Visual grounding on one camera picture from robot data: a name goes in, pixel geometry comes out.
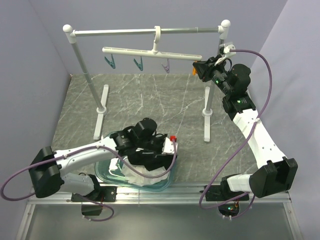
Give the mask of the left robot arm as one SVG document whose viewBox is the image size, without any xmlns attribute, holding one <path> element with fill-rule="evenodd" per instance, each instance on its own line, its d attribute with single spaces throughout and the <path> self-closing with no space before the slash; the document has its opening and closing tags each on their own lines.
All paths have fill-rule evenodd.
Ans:
<svg viewBox="0 0 320 240">
<path fill-rule="evenodd" d="M 96 201 L 101 195 L 97 178 L 90 174 L 73 174 L 73 171 L 118 159 L 123 164 L 121 172 L 129 183 L 142 185 L 147 179 L 157 183 L 169 175 L 177 156 L 176 138 L 158 133 L 157 123 L 151 118 L 144 118 L 134 126 L 112 132 L 81 147 L 58 151 L 53 151 L 50 146 L 44 147 L 28 172 L 37 198 L 46 198 L 61 191 Z"/>
</svg>

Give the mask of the white plastic clip hanger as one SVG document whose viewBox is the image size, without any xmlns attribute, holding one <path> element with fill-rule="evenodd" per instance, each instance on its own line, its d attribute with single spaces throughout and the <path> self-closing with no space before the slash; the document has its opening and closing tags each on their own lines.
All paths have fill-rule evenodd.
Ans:
<svg viewBox="0 0 320 240">
<path fill-rule="evenodd" d="M 186 60 L 186 61 L 202 60 L 201 55 L 159 51 L 158 45 L 161 38 L 162 30 L 160 26 L 155 26 L 154 30 L 155 30 L 155 37 L 153 40 L 152 50 L 103 47 L 102 52 L 105 54 L 139 56 L 139 57 L 149 57 L 149 58 L 159 58 L 159 59 L 173 59 L 173 60 Z"/>
</svg>

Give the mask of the black underwear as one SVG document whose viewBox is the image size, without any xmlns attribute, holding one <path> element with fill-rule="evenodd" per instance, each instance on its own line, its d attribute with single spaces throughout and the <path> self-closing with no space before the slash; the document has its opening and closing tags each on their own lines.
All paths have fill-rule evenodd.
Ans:
<svg viewBox="0 0 320 240">
<path fill-rule="evenodd" d="M 173 155 L 160 154 L 154 151 L 139 150 L 127 156 L 134 166 L 144 166 L 148 171 L 164 167 L 167 170 L 173 161 Z"/>
</svg>

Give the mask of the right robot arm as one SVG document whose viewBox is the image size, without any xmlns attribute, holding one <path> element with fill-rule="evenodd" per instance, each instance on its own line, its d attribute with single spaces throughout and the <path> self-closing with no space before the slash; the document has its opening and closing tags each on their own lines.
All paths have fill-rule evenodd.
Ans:
<svg viewBox="0 0 320 240">
<path fill-rule="evenodd" d="M 247 93 L 251 82 L 250 68 L 238 63 L 226 70 L 225 65 L 226 60 L 220 60 L 219 55 L 193 63 L 199 79 L 203 82 L 212 81 L 224 94 L 224 111 L 248 140 L 257 171 L 223 177 L 220 185 L 212 186 L 217 191 L 213 199 L 231 200 L 243 193 L 263 198 L 290 190 L 298 164 L 276 146 L 260 120 L 256 106 Z"/>
</svg>

